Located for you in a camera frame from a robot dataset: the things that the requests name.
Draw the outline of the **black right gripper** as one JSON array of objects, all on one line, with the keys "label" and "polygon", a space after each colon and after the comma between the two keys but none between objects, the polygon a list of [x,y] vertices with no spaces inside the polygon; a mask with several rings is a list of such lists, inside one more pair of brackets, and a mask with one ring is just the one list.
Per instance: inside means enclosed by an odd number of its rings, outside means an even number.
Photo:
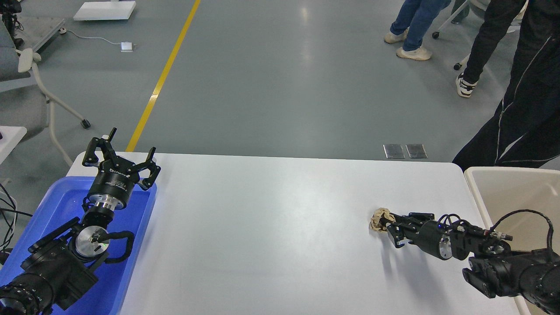
[{"label": "black right gripper", "polygon": [[433,213],[384,214],[381,226],[386,228],[396,249],[410,243],[438,259],[452,257],[451,239],[446,231],[440,229]]}]

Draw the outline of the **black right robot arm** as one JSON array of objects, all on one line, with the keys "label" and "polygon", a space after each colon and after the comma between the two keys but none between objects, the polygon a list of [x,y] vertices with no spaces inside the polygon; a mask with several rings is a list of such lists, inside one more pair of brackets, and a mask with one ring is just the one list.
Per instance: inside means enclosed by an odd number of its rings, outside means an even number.
[{"label": "black right robot arm", "polygon": [[522,296],[549,315],[560,311],[559,255],[553,251],[553,224],[546,218],[546,247],[515,251],[512,236],[497,224],[484,229],[455,213],[436,219],[432,213],[397,215],[388,209],[374,212],[370,229],[386,232],[394,247],[415,245],[438,259],[468,259],[462,270],[467,283],[488,298]]}]

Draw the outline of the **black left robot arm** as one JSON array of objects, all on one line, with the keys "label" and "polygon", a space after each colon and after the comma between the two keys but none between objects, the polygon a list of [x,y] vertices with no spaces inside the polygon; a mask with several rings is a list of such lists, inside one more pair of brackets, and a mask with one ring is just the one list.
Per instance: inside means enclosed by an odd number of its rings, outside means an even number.
[{"label": "black left robot arm", "polygon": [[94,272],[100,265],[122,263],[132,254],[134,232],[110,232],[108,226],[135,186],[144,191],[154,186],[161,167],[154,161],[155,147],[138,164],[117,155],[111,144],[115,133],[113,128],[107,138],[88,144],[82,164],[98,173],[83,199],[84,215],[30,245],[23,272],[1,287],[3,315],[49,315],[53,305],[66,310],[98,282]]}]

